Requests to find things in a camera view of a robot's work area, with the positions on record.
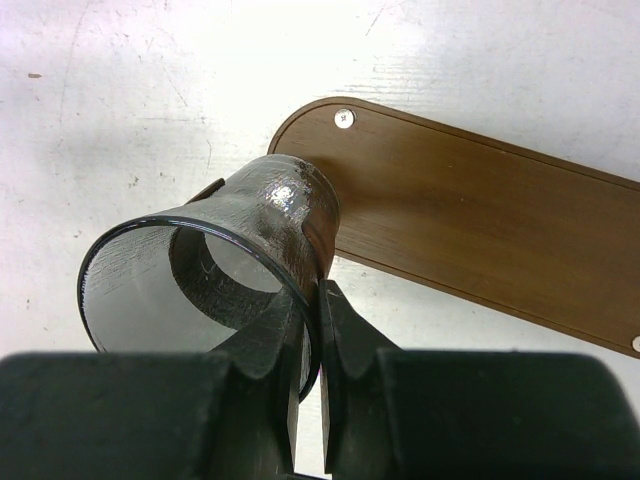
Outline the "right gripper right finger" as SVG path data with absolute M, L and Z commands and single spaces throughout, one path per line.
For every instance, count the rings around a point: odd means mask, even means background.
M 319 286 L 324 462 L 335 479 L 635 479 L 639 424 L 580 354 L 404 350 Z

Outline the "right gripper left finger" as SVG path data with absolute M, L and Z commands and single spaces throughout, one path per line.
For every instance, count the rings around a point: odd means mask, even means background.
M 14 355 L 1 363 L 1 475 L 280 479 L 299 381 L 286 294 L 208 353 Z

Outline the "grey glass cup with holder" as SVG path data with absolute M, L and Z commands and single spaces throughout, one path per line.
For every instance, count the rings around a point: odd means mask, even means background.
M 183 205 L 102 234 L 79 270 L 83 326 L 100 352 L 208 352 L 283 295 L 305 324 L 307 395 L 320 363 L 312 308 L 339 224 L 338 195 L 316 166 L 259 157 Z

